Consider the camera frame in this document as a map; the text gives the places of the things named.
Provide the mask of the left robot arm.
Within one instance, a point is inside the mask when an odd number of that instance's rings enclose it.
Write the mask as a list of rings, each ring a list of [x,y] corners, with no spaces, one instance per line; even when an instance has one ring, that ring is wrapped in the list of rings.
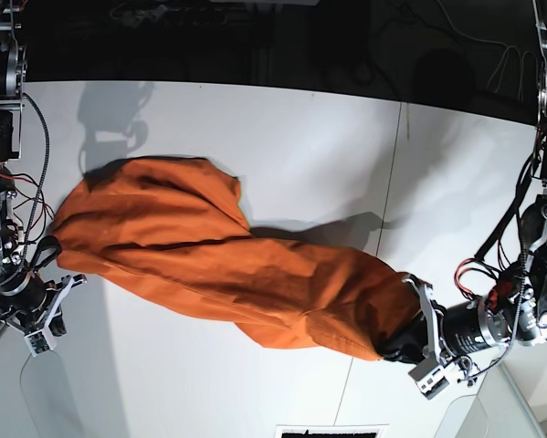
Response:
[[[426,297],[413,322],[383,345],[386,360],[417,364],[432,357],[447,365],[484,349],[547,342],[547,1],[534,2],[533,11],[542,56],[533,150],[510,207],[454,279],[460,286],[463,274],[479,270],[496,284],[486,296],[462,287],[467,301],[453,308]]]

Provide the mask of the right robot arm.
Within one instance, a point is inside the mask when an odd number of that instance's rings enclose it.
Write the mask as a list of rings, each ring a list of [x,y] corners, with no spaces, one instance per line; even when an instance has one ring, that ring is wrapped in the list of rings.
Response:
[[[34,355],[54,349],[66,333],[62,301],[83,275],[45,281],[39,272],[61,253],[51,235],[31,237],[33,225],[51,213],[45,202],[45,179],[12,173],[6,165],[19,159],[21,115],[33,100],[24,92],[26,48],[17,20],[26,4],[0,1],[0,323],[21,333]]]

